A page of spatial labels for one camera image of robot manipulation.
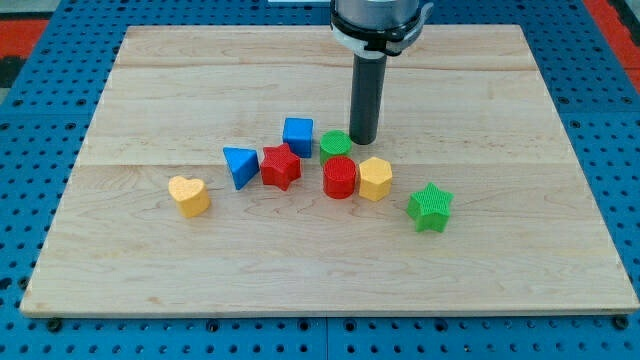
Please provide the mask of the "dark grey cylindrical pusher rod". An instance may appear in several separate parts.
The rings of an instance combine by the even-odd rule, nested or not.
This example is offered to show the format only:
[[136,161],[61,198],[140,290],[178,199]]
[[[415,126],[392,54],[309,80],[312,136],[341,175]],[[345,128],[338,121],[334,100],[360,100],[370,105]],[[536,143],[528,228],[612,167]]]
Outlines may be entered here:
[[386,62],[386,56],[354,56],[349,136],[356,144],[369,145],[377,137]]

